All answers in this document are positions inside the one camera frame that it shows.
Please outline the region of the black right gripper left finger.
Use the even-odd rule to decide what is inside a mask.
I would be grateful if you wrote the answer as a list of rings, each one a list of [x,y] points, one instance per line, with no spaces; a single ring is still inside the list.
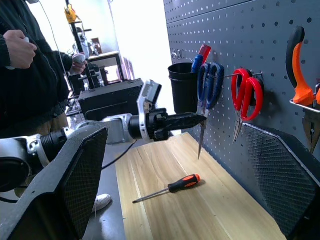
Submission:
[[[101,179],[108,130],[76,130],[0,219],[0,240],[81,240]]]

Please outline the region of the blue grey handled scissors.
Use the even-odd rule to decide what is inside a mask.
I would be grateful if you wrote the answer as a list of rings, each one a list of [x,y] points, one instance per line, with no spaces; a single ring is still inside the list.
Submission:
[[[216,62],[204,63],[197,74],[197,97],[200,103],[200,115],[206,119],[200,124],[198,159],[201,156],[205,130],[210,111],[216,106],[221,96],[224,83],[224,67]]]

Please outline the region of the orange and black pliers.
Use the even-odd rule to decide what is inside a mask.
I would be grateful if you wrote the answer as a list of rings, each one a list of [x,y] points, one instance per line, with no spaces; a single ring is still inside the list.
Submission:
[[[293,29],[287,43],[285,64],[287,76],[295,91],[293,102],[309,106],[316,99],[320,105],[320,92],[314,97],[316,91],[308,85],[301,70],[300,56],[304,39],[305,29],[302,26],[297,26]],[[320,140],[320,114],[305,109],[303,109],[303,112],[302,125],[307,138],[308,149],[313,153]]]

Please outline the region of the person's left hand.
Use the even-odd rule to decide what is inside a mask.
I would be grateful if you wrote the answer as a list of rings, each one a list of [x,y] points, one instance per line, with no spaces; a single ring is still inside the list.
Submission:
[[[83,62],[83,63],[79,63],[79,62],[73,62],[72,66],[70,68],[70,75],[74,76],[74,75],[81,75],[85,69],[86,69],[86,65],[87,65],[87,61]]]

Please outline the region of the person's right hand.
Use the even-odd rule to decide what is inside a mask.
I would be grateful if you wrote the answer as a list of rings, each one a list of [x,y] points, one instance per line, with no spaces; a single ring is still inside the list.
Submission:
[[[37,47],[26,41],[26,36],[21,30],[9,30],[4,34],[10,64],[15,69],[29,69],[36,56]]]

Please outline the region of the black cup holder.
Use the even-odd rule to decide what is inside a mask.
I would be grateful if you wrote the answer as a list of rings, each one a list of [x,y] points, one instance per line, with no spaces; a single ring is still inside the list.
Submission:
[[[175,113],[196,113],[198,110],[198,75],[192,73],[192,63],[173,64],[168,68],[168,72]]]

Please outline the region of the white sneaker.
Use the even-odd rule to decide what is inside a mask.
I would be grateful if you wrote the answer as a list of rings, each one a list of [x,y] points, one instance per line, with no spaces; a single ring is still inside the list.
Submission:
[[[94,201],[92,213],[96,213],[105,207],[107,207],[112,201],[112,198],[109,194],[98,195]]]

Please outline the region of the black equipment case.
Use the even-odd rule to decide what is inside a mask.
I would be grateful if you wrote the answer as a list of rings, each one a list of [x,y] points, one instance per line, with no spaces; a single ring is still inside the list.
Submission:
[[[84,118],[99,122],[110,116],[138,115],[137,99],[143,84],[139,78],[82,91],[78,101]]]

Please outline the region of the orange and black screwdriver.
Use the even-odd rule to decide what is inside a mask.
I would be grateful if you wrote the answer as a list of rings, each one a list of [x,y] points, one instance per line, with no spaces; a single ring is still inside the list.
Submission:
[[[163,193],[173,193],[174,194],[179,191],[187,190],[187,189],[194,187],[195,185],[197,185],[200,182],[201,182],[201,177],[199,174],[196,174],[196,173],[191,174],[191,175],[185,176],[184,178],[179,179],[176,182],[168,184],[167,187],[163,190],[157,191],[155,193],[149,194],[144,197],[140,197],[140,198],[134,200],[132,203],[137,204],[137,203],[143,202],[145,200],[148,200],[150,198],[153,198],[153,197],[158,196]]]

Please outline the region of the silver scissors hook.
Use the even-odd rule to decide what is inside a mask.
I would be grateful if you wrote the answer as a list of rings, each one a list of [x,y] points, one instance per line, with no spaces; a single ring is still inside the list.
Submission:
[[[240,73],[234,73],[234,74],[230,74],[230,75],[225,75],[224,78],[231,78],[231,77],[234,77],[234,76],[240,76],[242,75],[242,72]],[[256,76],[262,76],[263,75],[263,72],[260,72],[260,73],[251,73],[251,72],[245,72],[244,75],[249,75],[251,77],[256,77]]]

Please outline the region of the wooden desk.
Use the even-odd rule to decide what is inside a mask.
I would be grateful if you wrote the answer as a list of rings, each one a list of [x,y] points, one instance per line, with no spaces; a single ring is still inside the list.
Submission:
[[[113,81],[111,84],[121,83],[126,81],[124,76],[124,71],[122,68],[122,59],[119,51],[112,51],[107,53],[102,53],[98,56],[90,56],[88,62],[97,65],[100,71],[100,75],[105,86],[110,85],[108,82],[107,71],[105,68],[117,66],[118,70],[118,80]]]

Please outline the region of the person in black jacket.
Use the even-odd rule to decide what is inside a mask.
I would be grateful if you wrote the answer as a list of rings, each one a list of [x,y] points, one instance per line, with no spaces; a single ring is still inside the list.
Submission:
[[[65,67],[25,0],[0,0],[0,35],[20,30],[37,47],[28,69],[0,68],[0,138],[47,135],[68,126]]]

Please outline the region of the black metal stand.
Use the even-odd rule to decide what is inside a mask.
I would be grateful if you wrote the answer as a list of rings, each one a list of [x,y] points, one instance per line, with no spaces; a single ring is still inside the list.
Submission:
[[[70,4],[70,0],[65,0],[65,3],[66,3],[66,7],[67,7],[67,5]],[[80,37],[79,37],[78,32],[77,32],[76,22],[75,23],[69,23],[69,25],[71,26],[71,31],[72,31],[72,34],[74,36],[74,39],[75,39],[75,42],[76,42],[76,46],[77,46],[79,52],[83,53],[84,52],[83,51],[83,45],[81,43]],[[87,77],[88,82],[89,82],[89,88],[90,89],[94,89],[95,88],[95,84],[94,84],[94,81],[93,81],[93,76],[91,75],[90,69],[88,67],[88,64],[86,65],[85,74],[86,74],[86,77]]]

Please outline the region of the yellow device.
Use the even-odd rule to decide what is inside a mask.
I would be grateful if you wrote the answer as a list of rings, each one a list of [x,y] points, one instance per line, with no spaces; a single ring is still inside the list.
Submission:
[[[77,20],[76,11],[73,9],[71,4],[68,4],[67,7],[64,8],[64,13],[67,18],[69,24],[75,23]]]

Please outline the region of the red handled scissors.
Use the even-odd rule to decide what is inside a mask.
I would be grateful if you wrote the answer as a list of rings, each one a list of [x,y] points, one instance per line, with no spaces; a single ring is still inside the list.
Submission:
[[[254,120],[262,110],[264,101],[264,84],[254,77],[249,70],[238,68],[231,79],[231,95],[236,111],[236,124],[233,142],[238,138],[243,122]]]

